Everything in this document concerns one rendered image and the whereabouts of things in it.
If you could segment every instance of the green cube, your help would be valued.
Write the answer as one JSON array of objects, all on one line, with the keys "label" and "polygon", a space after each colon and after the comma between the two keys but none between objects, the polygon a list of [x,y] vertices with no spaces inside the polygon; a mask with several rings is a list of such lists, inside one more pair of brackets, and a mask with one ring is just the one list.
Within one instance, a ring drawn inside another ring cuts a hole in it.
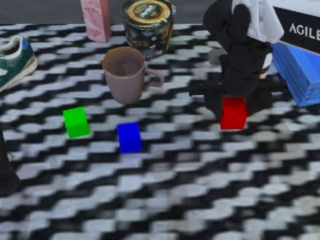
[{"label": "green cube", "polygon": [[89,125],[83,106],[63,111],[64,126],[70,139],[90,134]]}]

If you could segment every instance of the black and white tablecloth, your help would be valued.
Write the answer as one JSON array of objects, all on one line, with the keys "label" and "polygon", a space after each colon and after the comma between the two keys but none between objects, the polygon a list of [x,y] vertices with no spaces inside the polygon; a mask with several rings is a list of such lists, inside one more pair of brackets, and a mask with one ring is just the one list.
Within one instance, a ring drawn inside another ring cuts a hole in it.
[{"label": "black and white tablecloth", "polygon": [[[83,25],[3,25],[0,43],[29,39],[39,67],[2,93],[0,124],[18,192],[0,197],[0,240],[317,240],[319,106],[288,94],[245,130],[219,130],[191,80],[210,78],[218,48],[199,25],[176,25],[168,54],[147,63],[166,76],[139,103],[115,102],[104,81],[108,43]],[[62,111],[84,106],[91,135],[68,139]],[[117,124],[139,122],[143,151],[119,154]]]}]

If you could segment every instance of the gray wall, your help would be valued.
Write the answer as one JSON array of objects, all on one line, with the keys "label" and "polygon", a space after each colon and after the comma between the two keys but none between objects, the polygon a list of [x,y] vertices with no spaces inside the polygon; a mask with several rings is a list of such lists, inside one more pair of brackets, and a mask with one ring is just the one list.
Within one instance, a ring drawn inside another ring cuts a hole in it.
[{"label": "gray wall", "polygon": [[[120,24],[119,9],[124,0],[109,0],[111,22]],[[174,0],[176,23],[200,24],[214,0]],[[83,23],[80,0],[0,0],[0,24]]]}]

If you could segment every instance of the blue box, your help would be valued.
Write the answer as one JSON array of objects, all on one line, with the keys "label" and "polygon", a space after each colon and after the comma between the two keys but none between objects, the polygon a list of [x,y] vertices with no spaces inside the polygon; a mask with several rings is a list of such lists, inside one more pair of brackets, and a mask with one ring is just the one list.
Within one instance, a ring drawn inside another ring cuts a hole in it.
[{"label": "blue box", "polygon": [[117,125],[118,141],[122,154],[142,151],[142,143],[138,122]]},{"label": "blue box", "polygon": [[283,43],[272,47],[273,63],[296,104],[320,104],[320,56]]}]

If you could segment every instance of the pink carton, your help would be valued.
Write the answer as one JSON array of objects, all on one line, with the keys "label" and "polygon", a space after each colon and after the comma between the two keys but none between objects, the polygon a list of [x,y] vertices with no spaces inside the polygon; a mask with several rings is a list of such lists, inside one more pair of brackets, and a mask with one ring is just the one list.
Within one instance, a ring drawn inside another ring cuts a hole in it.
[{"label": "pink carton", "polygon": [[81,8],[88,38],[107,42],[112,33],[108,0],[81,0]]}]

